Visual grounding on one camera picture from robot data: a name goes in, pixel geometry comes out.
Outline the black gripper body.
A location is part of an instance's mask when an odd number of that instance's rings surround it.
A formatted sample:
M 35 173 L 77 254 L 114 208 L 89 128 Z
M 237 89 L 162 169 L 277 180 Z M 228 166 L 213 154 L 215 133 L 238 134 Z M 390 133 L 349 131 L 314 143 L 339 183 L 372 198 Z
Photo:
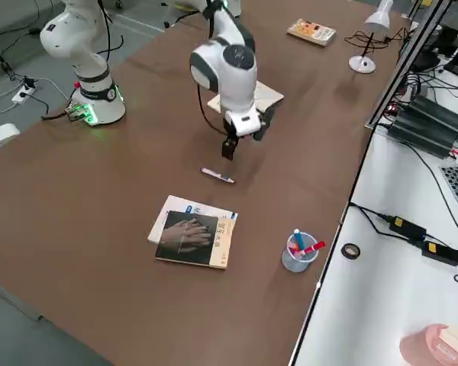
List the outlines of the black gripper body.
M 224 129 L 230 138 L 251 136 L 261 140 L 272 121 L 272 110 L 260 113 L 253 108 L 246 112 L 225 111 Z

